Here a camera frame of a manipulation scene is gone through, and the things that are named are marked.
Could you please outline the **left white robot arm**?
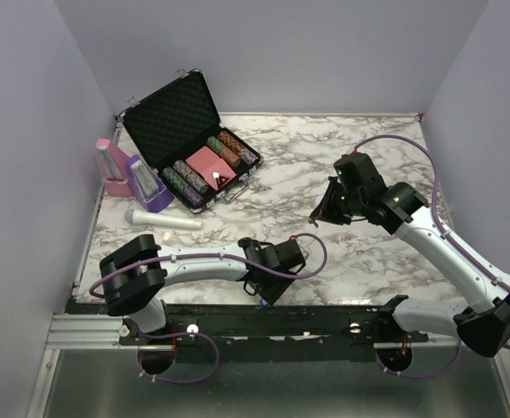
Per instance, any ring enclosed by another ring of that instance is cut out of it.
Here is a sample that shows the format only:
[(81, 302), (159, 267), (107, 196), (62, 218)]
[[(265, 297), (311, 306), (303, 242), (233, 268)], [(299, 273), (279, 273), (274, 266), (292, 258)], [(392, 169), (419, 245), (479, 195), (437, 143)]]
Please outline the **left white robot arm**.
[(262, 271), (250, 263), (284, 274), (297, 274), (306, 266), (296, 240), (273, 245), (242, 238), (219, 248), (193, 250), (161, 247), (154, 236), (142, 234), (99, 262), (104, 278), (111, 273), (143, 260), (163, 257), (163, 261), (135, 266), (102, 284), (106, 313), (111, 317), (127, 316), (139, 327), (151, 344), (163, 342), (170, 331), (165, 305), (157, 293), (163, 287), (200, 280), (245, 282), (263, 300), (273, 304), (293, 283)]

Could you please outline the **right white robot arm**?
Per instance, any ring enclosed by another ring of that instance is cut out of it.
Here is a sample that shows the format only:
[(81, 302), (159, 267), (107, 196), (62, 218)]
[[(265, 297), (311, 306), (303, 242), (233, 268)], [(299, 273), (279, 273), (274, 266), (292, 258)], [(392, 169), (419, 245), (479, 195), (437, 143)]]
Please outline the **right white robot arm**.
[(457, 302), (395, 297), (381, 309), (379, 335), (389, 341), (406, 332), (448, 335), (476, 354), (495, 356), (510, 340), (510, 275), (435, 222), (426, 198), (411, 185), (386, 185), (367, 154), (345, 154), (333, 167), (310, 223), (348, 225), (361, 217), (381, 226), (424, 256), (463, 297)]

